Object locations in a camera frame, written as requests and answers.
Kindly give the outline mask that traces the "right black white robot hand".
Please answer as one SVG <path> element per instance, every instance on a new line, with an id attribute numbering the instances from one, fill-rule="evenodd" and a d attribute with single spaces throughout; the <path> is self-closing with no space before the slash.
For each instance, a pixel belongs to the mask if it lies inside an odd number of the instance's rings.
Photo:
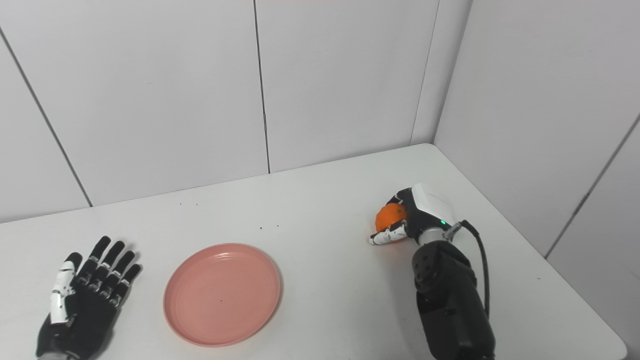
<path id="1" fill-rule="evenodd" d="M 454 225 L 453 208 L 426 183 L 398 191 L 375 215 L 375 233 L 368 241 L 382 246 L 413 240 L 419 246 L 445 240 Z"/>

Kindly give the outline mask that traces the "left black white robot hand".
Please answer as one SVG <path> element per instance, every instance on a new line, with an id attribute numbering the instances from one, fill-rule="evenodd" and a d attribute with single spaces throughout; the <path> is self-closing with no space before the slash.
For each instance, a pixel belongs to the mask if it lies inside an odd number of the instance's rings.
<path id="1" fill-rule="evenodd" d="M 104 235 L 88 257 L 70 253 L 55 274 L 49 312 L 38 332 L 39 360 L 93 360 L 112 337 L 142 266 L 121 240 Z"/>

